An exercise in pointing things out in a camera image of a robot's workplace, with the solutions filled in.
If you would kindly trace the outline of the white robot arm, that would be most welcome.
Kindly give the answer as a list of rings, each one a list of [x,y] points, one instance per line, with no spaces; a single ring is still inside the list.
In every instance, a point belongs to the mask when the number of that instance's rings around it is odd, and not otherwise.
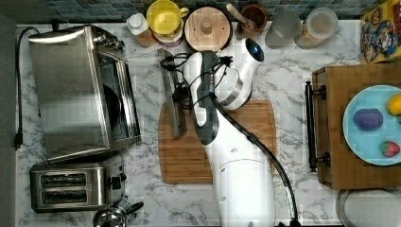
[[[196,52],[183,67],[222,227],[273,227],[275,222],[270,161],[225,113],[250,100],[253,76],[263,60],[260,45],[247,38],[218,53]]]

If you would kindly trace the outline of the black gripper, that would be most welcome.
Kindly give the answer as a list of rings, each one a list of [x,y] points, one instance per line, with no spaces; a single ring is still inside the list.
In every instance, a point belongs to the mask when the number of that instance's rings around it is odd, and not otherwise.
[[[174,103],[178,103],[185,110],[190,110],[189,92],[186,87],[176,88],[172,97]]]

